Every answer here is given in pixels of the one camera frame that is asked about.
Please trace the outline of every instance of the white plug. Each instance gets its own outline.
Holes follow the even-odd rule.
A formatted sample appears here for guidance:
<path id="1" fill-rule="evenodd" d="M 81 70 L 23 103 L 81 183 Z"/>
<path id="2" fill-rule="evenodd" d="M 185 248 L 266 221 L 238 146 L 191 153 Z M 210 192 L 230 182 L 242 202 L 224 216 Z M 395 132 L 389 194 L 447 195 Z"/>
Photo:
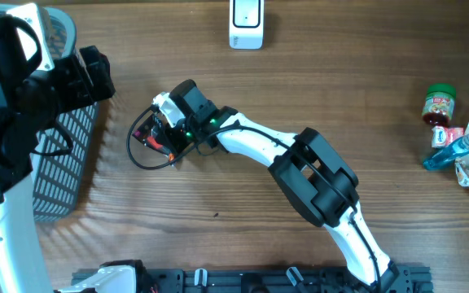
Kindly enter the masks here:
<path id="1" fill-rule="evenodd" d="M 260 49 L 264 41 L 264 0 L 230 0 L 229 45 Z"/>

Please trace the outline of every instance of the wooden table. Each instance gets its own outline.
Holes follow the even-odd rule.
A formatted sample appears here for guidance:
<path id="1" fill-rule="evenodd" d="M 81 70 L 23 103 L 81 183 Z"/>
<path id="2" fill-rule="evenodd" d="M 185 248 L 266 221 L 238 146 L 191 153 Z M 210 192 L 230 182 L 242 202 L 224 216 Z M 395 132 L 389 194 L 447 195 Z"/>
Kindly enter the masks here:
<path id="1" fill-rule="evenodd" d="M 422 168 L 432 131 L 420 117 L 426 88 L 449 82 L 455 123 L 469 119 L 469 2 L 267 2 L 255 51 L 229 47 L 227 1 L 60 8 L 79 46 L 107 54 L 118 95 L 101 106 L 78 209 L 37 225 L 55 287 L 131 258 L 150 268 L 345 265 L 250 159 L 193 153 L 179 170 L 155 172 L 129 162 L 134 118 L 192 78 L 260 124 L 322 133 L 358 175 L 379 245 L 397 263 L 430 266 L 436 292 L 469 292 L 469 190 L 453 170 Z M 164 162 L 132 143 L 144 164 Z"/>

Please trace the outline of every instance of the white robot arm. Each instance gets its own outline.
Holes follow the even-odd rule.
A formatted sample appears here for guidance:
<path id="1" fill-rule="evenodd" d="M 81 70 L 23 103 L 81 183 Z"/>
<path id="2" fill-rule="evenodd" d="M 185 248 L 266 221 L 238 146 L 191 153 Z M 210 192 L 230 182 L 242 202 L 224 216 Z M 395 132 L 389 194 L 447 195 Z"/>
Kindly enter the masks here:
<path id="1" fill-rule="evenodd" d="M 306 129 L 300 134 L 281 133 L 254 123 L 229 107 L 218 110 L 192 80 L 184 81 L 171 93 L 157 95 L 151 109 L 155 113 L 133 136 L 170 159 L 176 158 L 168 164 L 189 152 L 190 149 L 186 153 L 183 150 L 192 142 L 206 142 L 263 164 L 298 213 L 329 231 L 354 277 L 369 288 L 378 284 L 380 290 L 388 288 L 397 270 L 363 220 L 355 190 L 357 177 L 318 132 Z M 157 118 L 157 112 L 165 118 L 167 127 Z M 130 159 L 145 167 L 131 154 Z M 302 169 L 313 168 L 315 161 L 320 167 L 306 178 Z"/>

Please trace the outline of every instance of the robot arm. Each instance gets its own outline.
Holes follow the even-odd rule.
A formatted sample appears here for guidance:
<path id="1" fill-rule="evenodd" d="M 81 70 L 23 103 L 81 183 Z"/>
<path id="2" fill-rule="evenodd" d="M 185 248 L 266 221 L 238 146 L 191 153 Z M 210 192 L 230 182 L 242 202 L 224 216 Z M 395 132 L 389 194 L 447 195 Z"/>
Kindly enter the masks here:
<path id="1" fill-rule="evenodd" d="M 313 225 L 329 231 L 347 260 L 349 272 L 364 287 L 375 290 L 379 270 L 380 289 L 389 288 L 398 272 L 363 220 L 357 177 L 318 132 L 307 128 L 300 134 L 281 133 L 250 121 L 232 108 L 217 110 L 192 80 L 184 81 L 169 94 L 159 94 L 153 106 L 168 123 L 150 123 L 157 119 L 154 113 L 135 132 L 139 141 L 158 151 L 162 146 L 169 158 L 179 155 L 192 142 L 205 141 L 211 147 L 263 164 L 294 209 Z M 211 135 L 229 128 L 234 129 Z M 306 178 L 301 172 L 306 168 L 304 160 L 319 162 L 317 171 L 323 178 L 316 173 Z"/>
<path id="2" fill-rule="evenodd" d="M 61 113 L 110 98 L 109 63 L 94 47 L 52 61 L 46 45 L 48 13 L 35 4 L 0 14 L 0 292 L 52 292 L 33 221 L 29 154 L 39 130 Z M 72 148 L 41 155 L 67 155 Z"/>

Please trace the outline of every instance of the blue plastic bottle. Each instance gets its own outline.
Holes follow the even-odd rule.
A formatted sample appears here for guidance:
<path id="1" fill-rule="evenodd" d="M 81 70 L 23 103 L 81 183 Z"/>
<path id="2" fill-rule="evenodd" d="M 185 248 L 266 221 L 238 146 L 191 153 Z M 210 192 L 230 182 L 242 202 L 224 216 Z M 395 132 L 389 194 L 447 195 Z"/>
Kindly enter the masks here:
<path id="1" fill-rule="evenodd" d="M 452 142 L 449 146 L 438 151 L 435 155 L 424 160 L 426 170 L 438 170 L 452 164 L 455 159 L 469 154 L 469 134 Z"/>

